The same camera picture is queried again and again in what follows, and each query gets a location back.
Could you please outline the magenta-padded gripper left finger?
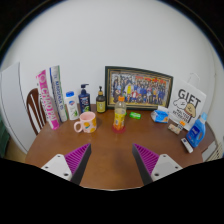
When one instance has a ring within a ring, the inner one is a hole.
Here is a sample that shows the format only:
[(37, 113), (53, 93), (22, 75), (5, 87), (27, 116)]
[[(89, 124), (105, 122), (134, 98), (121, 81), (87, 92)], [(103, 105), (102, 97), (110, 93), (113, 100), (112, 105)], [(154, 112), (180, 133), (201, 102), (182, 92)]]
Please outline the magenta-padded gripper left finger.
[(89, 157), (91, 144), (85, 144), (66, 155), (56, 154), (42, 169), (79, 185)]

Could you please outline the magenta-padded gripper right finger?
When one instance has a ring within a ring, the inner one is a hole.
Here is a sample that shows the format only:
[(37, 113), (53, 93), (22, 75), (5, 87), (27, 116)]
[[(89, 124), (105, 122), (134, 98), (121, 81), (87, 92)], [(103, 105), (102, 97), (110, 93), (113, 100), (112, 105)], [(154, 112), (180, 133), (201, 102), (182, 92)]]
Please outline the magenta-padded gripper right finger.
[(182, 167), (167, 154), (158, 155), (138, 144), (132, 145), (132, 154), (136, 160), (144, 185), (182, 169)]

